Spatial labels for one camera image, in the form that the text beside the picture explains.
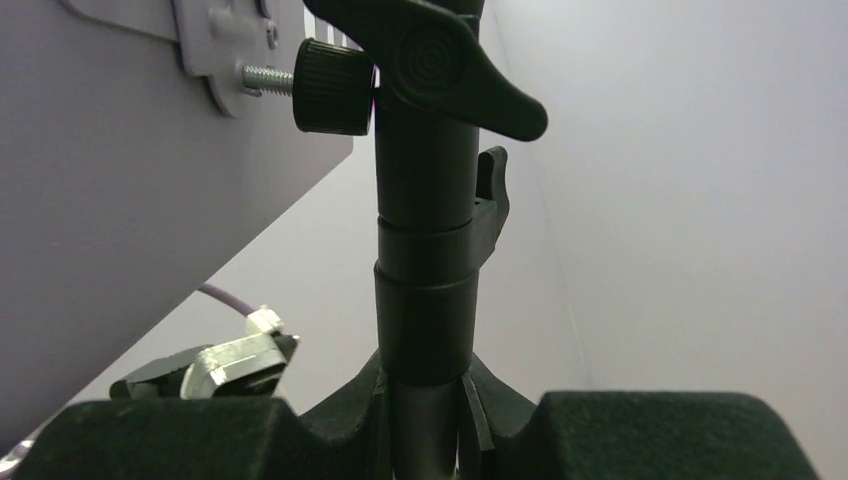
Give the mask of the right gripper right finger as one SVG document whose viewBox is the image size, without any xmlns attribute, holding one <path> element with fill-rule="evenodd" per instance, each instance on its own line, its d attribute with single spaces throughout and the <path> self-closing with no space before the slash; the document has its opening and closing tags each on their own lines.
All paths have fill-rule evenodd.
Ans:
<svg viewBox="0 0 848 480">
<path fill-rule="evenodd" d="M 784 420 L 748 394 L 552 391 L 532 402 L 480 359 L 466 459 L 481 479 L 815 479 Z"/>
</svg>

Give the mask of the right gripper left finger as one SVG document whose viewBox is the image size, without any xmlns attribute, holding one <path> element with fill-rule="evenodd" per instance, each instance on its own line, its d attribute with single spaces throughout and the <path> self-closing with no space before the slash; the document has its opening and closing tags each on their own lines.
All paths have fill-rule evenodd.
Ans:
<svg viewBox="0 0 848 480">
<path fill-rule="evenodd" d="M 321 431 L 276 398 L 85 402 L 42 430 L 13 476 L 382 479 L 368 421 Z"/>
</svg>

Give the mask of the lilac music stand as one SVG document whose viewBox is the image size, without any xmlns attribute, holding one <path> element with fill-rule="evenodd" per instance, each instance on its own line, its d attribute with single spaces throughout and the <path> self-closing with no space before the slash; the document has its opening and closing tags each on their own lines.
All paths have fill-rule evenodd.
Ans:
<svg viewBox="0 0 848 480">
<path fill-rule="evenodd" d="M 479 1 L 5 1 L 1 475 L 71 397 L 377 135 L 379 346 L 309 412 L 368 417 L 382 479 L 481 479 L 463 378 L 507 155 L 542 104 Z"/>
</svg>

